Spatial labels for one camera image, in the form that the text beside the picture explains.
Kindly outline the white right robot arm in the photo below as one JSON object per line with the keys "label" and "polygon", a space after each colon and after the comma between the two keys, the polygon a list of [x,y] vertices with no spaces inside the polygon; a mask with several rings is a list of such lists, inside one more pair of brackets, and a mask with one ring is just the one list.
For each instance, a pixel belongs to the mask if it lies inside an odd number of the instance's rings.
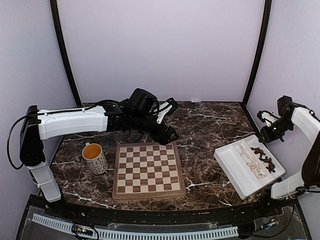
{"label": "white right robot arm", "polygon": [[283,157],[281,162],[289,165],[293,158],[286,179],[272,185],[270,197],[274,200],[294,198],[304,193],[320,191],[320,120],[307,106],[296,103],[289,96],[277,100],[278,116],[262,110],[258,118],[265,123],[260,130],[259,142],[269,144],[283,140],[287,131],[297,130],[292,140],[281,150],[276,147],[276,155]]}

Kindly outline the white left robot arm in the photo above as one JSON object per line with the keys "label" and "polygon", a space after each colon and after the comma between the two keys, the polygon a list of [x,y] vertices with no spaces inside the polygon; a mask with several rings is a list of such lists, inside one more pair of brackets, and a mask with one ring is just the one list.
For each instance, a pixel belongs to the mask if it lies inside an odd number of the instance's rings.
{"label": "white left robot arm", "polygon": [[90,107],[63,110],[39,110],[32,105],[26,115],[19,118],[23,121],[19,159],[22,166],[31,172],[58,217],[67,218],[71,208],[62,200],[62,191],[46,161],[43,141],[76,133],[136,130],[148,134],[156,143],[167,145],[179,136],[163,119],[172,115],[179,105],[170,98],[152,109],[154,102],[154,99],[141,104],[134,104],[128,99],[121,102],[102,100]]}

